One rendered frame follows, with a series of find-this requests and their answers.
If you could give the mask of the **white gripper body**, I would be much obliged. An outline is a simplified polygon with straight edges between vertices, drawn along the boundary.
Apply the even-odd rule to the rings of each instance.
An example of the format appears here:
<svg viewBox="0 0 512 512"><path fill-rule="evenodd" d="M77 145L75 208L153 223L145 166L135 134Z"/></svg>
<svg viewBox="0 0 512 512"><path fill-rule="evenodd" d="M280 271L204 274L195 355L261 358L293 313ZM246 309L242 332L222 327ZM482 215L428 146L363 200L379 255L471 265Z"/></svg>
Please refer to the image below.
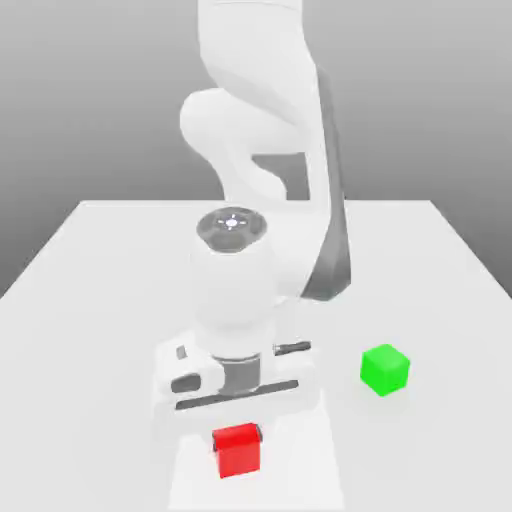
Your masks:
<svg viewBox="0 0 512 512"><path fill-rule="evenodd" d="M151 432L204 434L308 411L319 399L311 359L167 359L156 366Z"/></svg>

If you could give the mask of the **small green cube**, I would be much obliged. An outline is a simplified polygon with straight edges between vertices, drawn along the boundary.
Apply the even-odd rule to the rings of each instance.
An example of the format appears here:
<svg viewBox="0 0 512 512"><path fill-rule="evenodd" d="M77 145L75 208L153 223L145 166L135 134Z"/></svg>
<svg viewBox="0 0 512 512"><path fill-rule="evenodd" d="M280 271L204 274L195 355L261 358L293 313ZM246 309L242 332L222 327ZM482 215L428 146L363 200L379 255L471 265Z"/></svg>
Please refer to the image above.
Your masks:
<svg viewBox="0 0 512 512"><path fill-rule="evenodd" d="M373 347L362 354L360 379L380 397L406 387L410 360L390 344Z"/></svg>

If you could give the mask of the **small red cube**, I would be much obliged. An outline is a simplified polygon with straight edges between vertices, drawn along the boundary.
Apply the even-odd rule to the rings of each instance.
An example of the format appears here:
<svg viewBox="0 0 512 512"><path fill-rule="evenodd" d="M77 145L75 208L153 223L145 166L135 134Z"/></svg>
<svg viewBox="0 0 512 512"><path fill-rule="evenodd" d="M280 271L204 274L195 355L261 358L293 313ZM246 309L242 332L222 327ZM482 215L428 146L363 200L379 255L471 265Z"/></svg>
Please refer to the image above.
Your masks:
<svg viewBox="0 0 512 512"><path fill-rule="evenodd" d="M243 475L260 470L261 444L256 423L245 423L216 429L215 454L220 478Z"/></svg>

